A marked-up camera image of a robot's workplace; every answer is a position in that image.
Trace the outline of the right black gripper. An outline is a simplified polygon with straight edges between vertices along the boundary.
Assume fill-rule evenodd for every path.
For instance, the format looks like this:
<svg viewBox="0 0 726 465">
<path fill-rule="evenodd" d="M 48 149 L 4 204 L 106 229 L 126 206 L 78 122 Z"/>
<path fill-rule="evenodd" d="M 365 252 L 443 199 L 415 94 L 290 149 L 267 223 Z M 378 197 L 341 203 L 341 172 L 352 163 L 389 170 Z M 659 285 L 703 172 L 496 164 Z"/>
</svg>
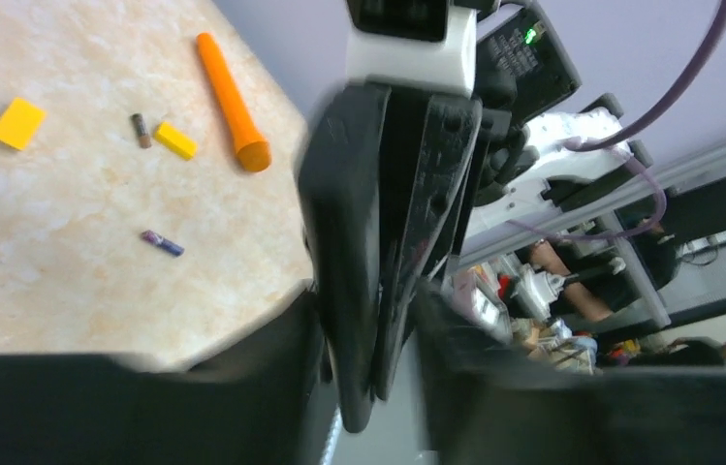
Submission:
<svg viewBox="0 0 726 465">
<path fill-rule="evenodd" d="M 469 98 L 393 87 L 379 155 L 379 326 L 372 386 L 389 399 L 415 285 L 470 164 L 482 106 Z"/>
</svg>

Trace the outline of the purple blue battery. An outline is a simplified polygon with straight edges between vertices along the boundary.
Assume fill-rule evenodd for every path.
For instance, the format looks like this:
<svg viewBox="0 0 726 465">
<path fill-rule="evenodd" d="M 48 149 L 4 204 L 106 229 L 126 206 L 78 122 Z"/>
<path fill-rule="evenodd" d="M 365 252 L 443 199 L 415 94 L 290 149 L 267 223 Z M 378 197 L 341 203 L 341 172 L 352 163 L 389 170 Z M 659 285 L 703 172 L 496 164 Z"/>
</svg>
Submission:
<svg viewBox="0 0 726 465">
<path fill-rule="evenodd" d="M 180 257 L 185 252 L 182 246 L 151 230 L 141 232 L 140 238 L 144 242 L 159 248 L 173 257 Z"/>
</svg>

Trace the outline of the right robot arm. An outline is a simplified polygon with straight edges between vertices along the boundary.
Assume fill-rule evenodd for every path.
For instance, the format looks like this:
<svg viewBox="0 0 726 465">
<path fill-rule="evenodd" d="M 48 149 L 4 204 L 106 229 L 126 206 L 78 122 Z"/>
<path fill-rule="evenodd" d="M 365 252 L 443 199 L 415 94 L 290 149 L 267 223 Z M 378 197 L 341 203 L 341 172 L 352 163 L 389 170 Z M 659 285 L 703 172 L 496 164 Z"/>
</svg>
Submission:
<svg viewBox="0 0 726 465">
<path fill-rule="evenodd" d="M 361 428 L 386 400 L 419 287 L 446 278 L 476 216 L 498 223 L 611 193 L 640 166 L 579 87 L 540 7 L 489 36 L 494 1 L 351 1 L 347 83 L 300 159 L 315 302 L 341 410 Z"/>
</svg>

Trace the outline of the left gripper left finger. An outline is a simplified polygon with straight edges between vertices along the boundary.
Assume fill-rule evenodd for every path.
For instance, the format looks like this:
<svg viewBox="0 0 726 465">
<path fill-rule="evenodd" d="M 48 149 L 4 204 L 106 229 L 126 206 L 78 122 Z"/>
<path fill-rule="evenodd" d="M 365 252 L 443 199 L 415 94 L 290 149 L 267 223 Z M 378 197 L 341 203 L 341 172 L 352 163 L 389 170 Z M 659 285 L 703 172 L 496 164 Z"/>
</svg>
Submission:
<svg viewBox="0 0 726 465">
<path fill-rule="evenodd" d="M 0 356 L 0 464 L 302 464 L 323 336 L 314 295 L 179 372 Z"/>
</svg>

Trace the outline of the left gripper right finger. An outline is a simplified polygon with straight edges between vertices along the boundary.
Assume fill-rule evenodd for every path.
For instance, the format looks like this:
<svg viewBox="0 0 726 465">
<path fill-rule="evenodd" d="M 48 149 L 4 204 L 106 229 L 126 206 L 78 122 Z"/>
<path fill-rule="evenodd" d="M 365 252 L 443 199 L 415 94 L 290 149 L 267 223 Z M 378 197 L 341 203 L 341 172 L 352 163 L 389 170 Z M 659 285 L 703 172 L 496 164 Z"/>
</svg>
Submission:
<svg viewBox="0 0 726 465">
<path fill-rule="evenodd" d="M 429 284 L 412 314 L 442 464 L 726 464 L 726 368 L 558 371 L 490 337 Z"/>
</svg>

